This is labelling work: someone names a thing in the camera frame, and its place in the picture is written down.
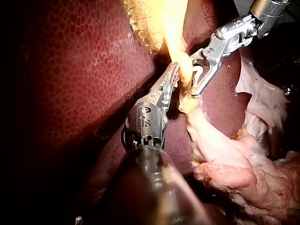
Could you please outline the right arm instrument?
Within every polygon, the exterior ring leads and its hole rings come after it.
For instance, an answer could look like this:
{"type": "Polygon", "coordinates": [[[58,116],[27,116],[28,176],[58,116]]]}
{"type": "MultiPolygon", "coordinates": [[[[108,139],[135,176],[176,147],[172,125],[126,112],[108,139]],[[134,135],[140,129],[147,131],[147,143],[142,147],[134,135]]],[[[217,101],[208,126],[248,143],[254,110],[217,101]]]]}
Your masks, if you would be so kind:
{"type": "Polygon", "coordinates": [[[248,46],[254,37],[267,36],[289,3],[289,0],[255,0],[248,14],[215,30],[212,35],[214,49],[235,51],[248,46]]]}

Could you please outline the left arm instrument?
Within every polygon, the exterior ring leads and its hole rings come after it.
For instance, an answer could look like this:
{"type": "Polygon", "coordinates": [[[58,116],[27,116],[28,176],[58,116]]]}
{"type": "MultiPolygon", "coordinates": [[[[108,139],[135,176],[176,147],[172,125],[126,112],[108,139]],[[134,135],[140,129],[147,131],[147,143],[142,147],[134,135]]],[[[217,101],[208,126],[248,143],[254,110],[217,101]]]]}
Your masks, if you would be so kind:
{"type": "Polygon", "coordinates": [[[138,146],[164,148],[168,127],[167,111],[170,107],[173,86],[153,85],[149,93],[136,101],[130,110],[121,132],[121,142],[126,150],[138,146]]]}

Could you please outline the right arm instrument jaw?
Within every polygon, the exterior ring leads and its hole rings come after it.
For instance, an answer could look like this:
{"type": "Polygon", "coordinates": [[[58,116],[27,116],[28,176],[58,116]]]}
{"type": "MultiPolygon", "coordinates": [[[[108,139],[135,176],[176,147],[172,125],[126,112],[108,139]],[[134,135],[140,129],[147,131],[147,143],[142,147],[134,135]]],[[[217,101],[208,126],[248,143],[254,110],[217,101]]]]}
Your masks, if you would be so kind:
{"type": "Polygon", "coordinates": [[[190,55],[193,66],[208,67],[207,48],[200,48],[195,53],[190,55]]]}
{"type": "Polygon", "coordinates": [[[206,47],[208,67],[193,66],[192,97],[197,98],[200,96],[221,66],[222,59],[235,51],[239,43],[239,35],[235,35],[229,39],[220,39],[217,35],[211,35],[210,42],[206,47]]]}

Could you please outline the left arm instrument jaw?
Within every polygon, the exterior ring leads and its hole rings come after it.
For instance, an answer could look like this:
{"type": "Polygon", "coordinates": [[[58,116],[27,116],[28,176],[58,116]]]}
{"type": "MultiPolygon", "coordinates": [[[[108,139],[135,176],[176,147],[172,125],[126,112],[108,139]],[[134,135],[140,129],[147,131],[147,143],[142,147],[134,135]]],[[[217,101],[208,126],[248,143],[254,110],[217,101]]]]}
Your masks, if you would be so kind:
{"type": "Polygon", "coordinates": [[[171,94],[173,91],[173,88],[176,86],[179,77],[180,77],[180,72],[179,72],[179,67],[175,67],[173,69],[169,69],[167,72],[167,81],[166,81],[166,92],[168,94],[171,94]]]}
{"type": "Polygon", "coordinates": [[[171,63],[159,79],[159,89],[172,89],[178,80],[178,63],[171,63]]]}

